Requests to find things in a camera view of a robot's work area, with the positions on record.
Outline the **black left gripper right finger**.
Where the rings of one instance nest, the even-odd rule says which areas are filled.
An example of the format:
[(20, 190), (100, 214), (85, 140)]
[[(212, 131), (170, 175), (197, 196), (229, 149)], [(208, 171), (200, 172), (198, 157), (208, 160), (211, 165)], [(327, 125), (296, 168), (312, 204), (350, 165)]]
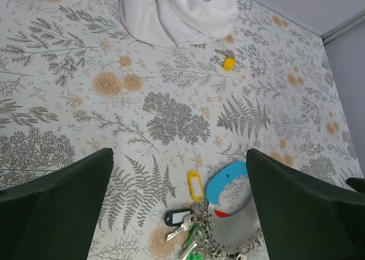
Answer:
[(246, 167), (270, 259), (364, 259), (364, 179), (341, 188), (257, 149)]

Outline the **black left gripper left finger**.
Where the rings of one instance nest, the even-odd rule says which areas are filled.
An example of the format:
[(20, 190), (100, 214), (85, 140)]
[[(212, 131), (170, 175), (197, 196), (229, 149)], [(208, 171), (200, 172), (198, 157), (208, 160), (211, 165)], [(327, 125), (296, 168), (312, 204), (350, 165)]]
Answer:
[(1, 259), (86, 259), (113, 168), (103, 148), (1, 191)]

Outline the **blue keyring holder with rings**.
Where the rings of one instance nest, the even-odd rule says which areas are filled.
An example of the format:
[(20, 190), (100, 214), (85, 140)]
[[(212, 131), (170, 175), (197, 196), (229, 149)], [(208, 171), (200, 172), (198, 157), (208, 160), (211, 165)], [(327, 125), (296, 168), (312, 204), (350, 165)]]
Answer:
[[(208, 236), (215, 258), (255, 258), (263, 250), (261, 224), (258, 218), (246, 162), (219, 161), (206, 166), (204, 182)], [(220, 218), (214, 210), (230, 214)]]

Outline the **key with red tag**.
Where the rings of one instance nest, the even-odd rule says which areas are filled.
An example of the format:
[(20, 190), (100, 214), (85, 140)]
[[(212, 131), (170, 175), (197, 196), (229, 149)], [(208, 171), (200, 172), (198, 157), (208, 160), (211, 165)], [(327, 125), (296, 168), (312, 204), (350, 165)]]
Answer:
[(222, 212), (222, 211), (217, 210), (217, 209), (214, 210), (214, 213), (217, 217), (220, 217), (220, 218), (230, 217), (229, 213)]

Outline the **yellow key tag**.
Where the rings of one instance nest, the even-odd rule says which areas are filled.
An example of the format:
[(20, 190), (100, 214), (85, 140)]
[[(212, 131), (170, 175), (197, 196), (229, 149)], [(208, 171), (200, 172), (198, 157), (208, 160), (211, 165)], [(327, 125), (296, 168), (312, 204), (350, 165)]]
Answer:
[(195, 202), (201, 202), (204, 200), (204, 188), (198, 171), (190, 170), (188, 172), (188, 184), (192, 199)]

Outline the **key with green tag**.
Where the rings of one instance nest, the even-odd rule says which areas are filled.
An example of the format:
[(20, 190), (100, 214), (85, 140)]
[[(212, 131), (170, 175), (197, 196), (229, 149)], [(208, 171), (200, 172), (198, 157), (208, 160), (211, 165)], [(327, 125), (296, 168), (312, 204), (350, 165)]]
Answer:
[(177, 259), (205, 259), (210, 245), (208, 229), (206, 224), (193, 226), (189, 231), (188, 240), (177, 255)]

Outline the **key with black tag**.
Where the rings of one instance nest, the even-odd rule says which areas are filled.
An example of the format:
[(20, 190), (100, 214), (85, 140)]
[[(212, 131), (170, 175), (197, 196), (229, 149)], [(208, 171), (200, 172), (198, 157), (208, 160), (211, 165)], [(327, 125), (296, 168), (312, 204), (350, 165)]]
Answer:
[(167, 235), (167, 241), (172, 240), (182, 232), (188, 232), (195, 225), (195, 221), (196, 216), (190, 208), (166, 212), (164, 216), (165, 224), (170, 227), (177, 227), (174, 232)]

